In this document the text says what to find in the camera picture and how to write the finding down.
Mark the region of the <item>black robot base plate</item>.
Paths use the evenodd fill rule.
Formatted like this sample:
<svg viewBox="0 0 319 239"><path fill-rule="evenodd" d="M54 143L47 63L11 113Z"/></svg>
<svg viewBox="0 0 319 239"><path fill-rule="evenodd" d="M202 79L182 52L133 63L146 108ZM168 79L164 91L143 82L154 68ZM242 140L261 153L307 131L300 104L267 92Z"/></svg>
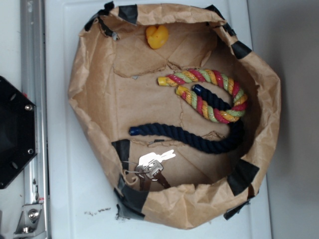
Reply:
<svg viewBox="0 0 319 239"><path fill-rule="evenodd" d="M36 156L35 104L0 78L0 188L5 189Z"/></svg>

